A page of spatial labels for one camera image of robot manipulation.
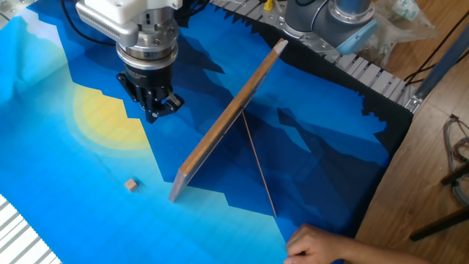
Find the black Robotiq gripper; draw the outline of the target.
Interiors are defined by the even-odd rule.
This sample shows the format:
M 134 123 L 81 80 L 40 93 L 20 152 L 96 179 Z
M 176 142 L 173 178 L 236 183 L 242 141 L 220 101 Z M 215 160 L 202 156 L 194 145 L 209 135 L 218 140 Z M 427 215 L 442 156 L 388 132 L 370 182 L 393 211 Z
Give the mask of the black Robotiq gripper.
M 159 117 L 177 112 L 183 105 L 184 100 L 172 92 L 164 98 L 157 110 L 156 97 L 151 89 L 165 88 L 172 91 L 172 66 L 157 70 L 142 70 L 125 64 L 125 73 L 117 74 L 117 80 L 129 94 L 135 103 L 139 103 L 145 112 L 145 119 L 148 123 L 153 123 Z

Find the person's right hand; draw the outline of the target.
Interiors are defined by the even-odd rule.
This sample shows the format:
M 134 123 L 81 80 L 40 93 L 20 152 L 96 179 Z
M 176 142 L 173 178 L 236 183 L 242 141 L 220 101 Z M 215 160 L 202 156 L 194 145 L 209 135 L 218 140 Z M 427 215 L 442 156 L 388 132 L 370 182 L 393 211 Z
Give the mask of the person's right hand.
M 304 224 L 286 244 L 284 264 L 330 264 L 344 257 L 343 237 Z

